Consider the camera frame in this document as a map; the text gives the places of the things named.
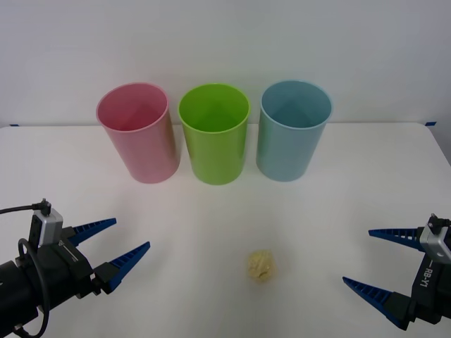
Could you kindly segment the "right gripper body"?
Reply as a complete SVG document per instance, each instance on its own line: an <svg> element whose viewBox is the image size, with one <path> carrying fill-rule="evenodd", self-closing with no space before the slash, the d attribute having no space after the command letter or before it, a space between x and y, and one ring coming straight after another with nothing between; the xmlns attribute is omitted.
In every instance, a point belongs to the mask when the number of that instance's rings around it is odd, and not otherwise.
<svg viewBox="0 0 451 338"><path fill-rule="evenodd" d="M412 285L409 319L439 323L450 319L450 265L434 262L426 254Z"/></svg>

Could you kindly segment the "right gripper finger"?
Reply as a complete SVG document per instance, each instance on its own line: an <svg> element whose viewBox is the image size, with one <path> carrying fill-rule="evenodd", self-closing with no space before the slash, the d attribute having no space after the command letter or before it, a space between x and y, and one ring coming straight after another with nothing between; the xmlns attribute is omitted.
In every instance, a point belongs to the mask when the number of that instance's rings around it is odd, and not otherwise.
<svg viewBox="0 0 451 338"><path fill-rule="evenodd" d="M352 291L381 312L396 327L401 330L408 328L408 312L411 302L408 296L364 284L348 277L343 277L342 280Z"/></svg>
<svg viewBox="0 0 451 338"><path fill-rule="evenodd" d="M371 237L384 239L389 242L395 242L403 246L407 246L418 251L424 251L420 243L420 236L423 227L418 228L393 228L393 229L377 229L369 230Z"/></svg>

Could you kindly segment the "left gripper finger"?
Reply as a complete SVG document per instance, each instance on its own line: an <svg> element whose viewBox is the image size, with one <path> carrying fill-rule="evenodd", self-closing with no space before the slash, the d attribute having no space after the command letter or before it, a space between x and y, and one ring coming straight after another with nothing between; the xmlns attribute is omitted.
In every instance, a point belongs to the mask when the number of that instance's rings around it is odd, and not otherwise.
<svg viewBox="0 0 451 338"><path fill-rule="evenodd" d="M105 294L112 293L125 276L137 265L140 259L150 249L150 242L138 246L137 248L113 259L102 263L94 269L94 293L98 295L101 291Z"/></svg>
<svg viewBox="0 0 451 338"><path fill-rule="evenodd" d="M105 220L98 220L93 223L78 225L76 227L65 227L62 229L62 237L66 238L73 246L78 246L85 240L102 232L108 227L117 223L116 218L108 218Z"/></svg>

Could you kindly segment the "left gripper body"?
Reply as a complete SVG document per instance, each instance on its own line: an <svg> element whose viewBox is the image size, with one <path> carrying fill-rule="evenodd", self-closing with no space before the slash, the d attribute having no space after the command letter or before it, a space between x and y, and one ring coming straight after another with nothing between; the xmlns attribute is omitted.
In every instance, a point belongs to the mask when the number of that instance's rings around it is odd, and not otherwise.
<svg viewBox="0 0 451 338"><path fill-rule="evenodd" d="M94 228L64 228L56 243L38 248L37 255L47 283L50 309L74 296L82 299L88 294L101 293L89 261L78 250L80 243L97 233L99 231Z"/></svg>

